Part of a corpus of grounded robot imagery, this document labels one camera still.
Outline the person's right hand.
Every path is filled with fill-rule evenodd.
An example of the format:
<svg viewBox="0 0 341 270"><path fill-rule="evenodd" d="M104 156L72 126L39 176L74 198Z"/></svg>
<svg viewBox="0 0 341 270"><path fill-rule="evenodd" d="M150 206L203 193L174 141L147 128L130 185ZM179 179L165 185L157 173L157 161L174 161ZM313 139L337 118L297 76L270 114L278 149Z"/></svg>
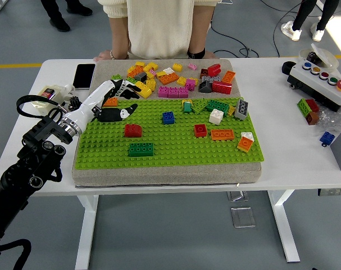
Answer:
<svg viewBox="0 0 341 270"><path fill-rule="evenodd" d="M98 56L93 58L93 61L98 62L102 60L114 60L114 56L111 50L105 50L101 52Z"/></svg>

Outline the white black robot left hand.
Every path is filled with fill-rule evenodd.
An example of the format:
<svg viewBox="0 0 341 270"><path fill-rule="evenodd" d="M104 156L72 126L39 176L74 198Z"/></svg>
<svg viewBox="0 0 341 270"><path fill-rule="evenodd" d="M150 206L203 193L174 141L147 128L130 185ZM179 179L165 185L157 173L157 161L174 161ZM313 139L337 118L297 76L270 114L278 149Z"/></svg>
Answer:
<svg viewBox="0 0 341 270"><path fill-rule="evenodd" d="M120 122L129 117L137 106L111 109L110 112L102 112L102 106L111 97L138 99L139 92L140 88L127 80L107 80L92 92L77 110L68 113L67 118L76 135L82 134L87 124L97 117L104 122Z"/></svg>

